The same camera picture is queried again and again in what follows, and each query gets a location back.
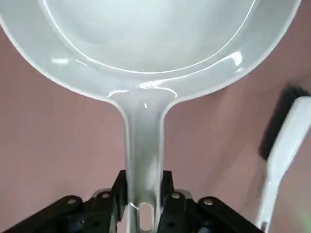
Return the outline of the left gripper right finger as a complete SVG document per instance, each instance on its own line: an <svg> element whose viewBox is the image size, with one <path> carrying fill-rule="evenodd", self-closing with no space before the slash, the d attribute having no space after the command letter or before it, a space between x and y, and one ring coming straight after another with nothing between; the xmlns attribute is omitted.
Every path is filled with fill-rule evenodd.
<svg viewBox="0 0 311 233"><path fill-rule="evenodd" d="M195 202L174 188L173 174L163 171L159 233L260 233L257 226L216 197Z"/></svg>

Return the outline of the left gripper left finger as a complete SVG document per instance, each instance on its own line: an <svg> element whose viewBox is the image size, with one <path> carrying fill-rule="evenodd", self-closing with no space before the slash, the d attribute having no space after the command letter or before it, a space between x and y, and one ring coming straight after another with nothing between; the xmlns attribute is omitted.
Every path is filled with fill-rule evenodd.
<svg viewBox="0 0 311 233"><path fill-rule="evenodd" d="M127 205L126 172L118 173L110 189L83 201L65 196L15 224L6 233L115 233Z"/></svg>

